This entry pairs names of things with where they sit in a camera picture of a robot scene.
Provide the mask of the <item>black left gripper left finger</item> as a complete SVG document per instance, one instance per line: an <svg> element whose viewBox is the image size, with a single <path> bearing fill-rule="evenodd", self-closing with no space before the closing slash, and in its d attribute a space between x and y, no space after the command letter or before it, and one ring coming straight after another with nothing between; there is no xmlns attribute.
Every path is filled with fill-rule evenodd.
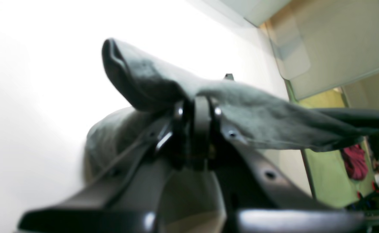
<svg viewBox="0 0 379 233"><path fill-rule="evenodd" d="M185 163L182 145L189 107L186 101L177 102L74 196L26 212L18 232L163 232L158 208L166 184Z"/></svg>

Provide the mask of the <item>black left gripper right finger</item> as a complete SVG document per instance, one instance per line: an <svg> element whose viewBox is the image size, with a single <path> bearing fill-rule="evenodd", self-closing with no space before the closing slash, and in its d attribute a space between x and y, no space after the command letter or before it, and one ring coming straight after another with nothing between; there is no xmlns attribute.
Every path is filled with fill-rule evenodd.
<svg viewBox="0 0 379 233"><path fill-rule="evenodd" d="M364 233L359 212L310 198L224 119L218 102L194 100L194 168L215 174L225 204L223 233Z"/></svg>

